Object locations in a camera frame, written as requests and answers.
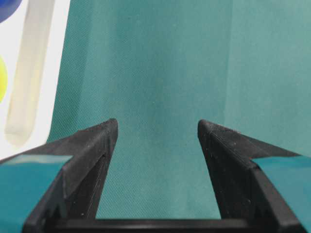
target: white surface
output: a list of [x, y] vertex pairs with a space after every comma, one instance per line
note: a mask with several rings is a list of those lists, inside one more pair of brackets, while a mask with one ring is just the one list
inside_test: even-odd
[[[24, 27], [14, 81], [10, 76], [14, 72], [8, 74], [12, 94], [6, 95], [5, 108], [0, 106], [0, 147], [4, 149], [0, 159], [40, 146], [49, 136], [70, 0], [23, 0], [22, 4], [18, 10], [25, 7]], [[12, 24], [23, 25], [22, 16], [19, 19]], [[14, 47], [12, 41], [7, 43]]]

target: green cloth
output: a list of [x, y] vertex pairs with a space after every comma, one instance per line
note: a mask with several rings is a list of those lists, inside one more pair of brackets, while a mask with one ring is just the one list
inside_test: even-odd
[[311, 158], [268, 157], [253, 161], [267, 175], [304, 228], [311, 232]]
[[311, 1], [71, 1], [49, 141], [110, 117], [98, 218], [219, 218], [207, 119], [306, 154]]
[[311, 1], [235, 0], [224, 125], [310, 156]]
[[0, 164], [0, 232], [19, 233], [71, 156], [19, 155]]

